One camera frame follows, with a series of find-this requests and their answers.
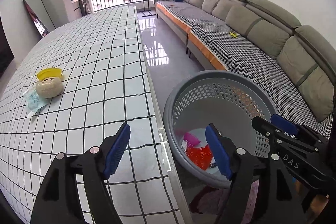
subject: white tablecloth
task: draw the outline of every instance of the white tablecloth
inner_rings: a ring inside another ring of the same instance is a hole
[[[63,69],[64,93],[30,119],[22,93],[45,68]],[[131,139],[106,182],[123,223],[183,223],[166,171],[135,7],[118,7],[68,23],[43,38],[10,80],[0,101],[0,189],[29,223],[34,200],[59,152],[99,146],[127,121]],[[93,223],[83,178],[85,220]]]

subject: red plastic bag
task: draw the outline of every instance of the red plastic bag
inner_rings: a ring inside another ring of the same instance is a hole
[[[188,147],[186,155],[193,163],[204,171],[210,166],[213,157],[209,145],[201,148]]]

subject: orange trim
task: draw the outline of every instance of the orange trim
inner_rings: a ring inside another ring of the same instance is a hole
[[[213,55],[211,51],[192,33],[189,33],[188,39],[203,53],[210,63],[218,70],[227,70],[221,62]]]
[[[157,8],[163,12],[171,21],[173,21],[177,26],[179,26],[186,33],[190,33],[191,28],[186,25],[184,22],[173,16],[162,4],[157,3]]]

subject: sofa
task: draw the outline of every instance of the sofa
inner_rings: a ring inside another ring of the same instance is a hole
[[[205,69],[258,84],[284,118],[329,138],[336,50],[313,27],[268,0],[154,0]]]

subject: gray plastic basket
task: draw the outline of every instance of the gray plastic basket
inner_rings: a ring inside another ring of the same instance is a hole
[[[181,82],[169,95],[163,123],[174,158],[205,184],[227,188],[230,181],[218,168],[203,171],[184,153],[181,143],[186,132],[206,145],[205,128],[213,123],[222,136],[252,155],[267,157],[268,139],[252,128],[251,119],[270,121],[278,113],[269,96],[251,80],[227,71],[207,70]]]

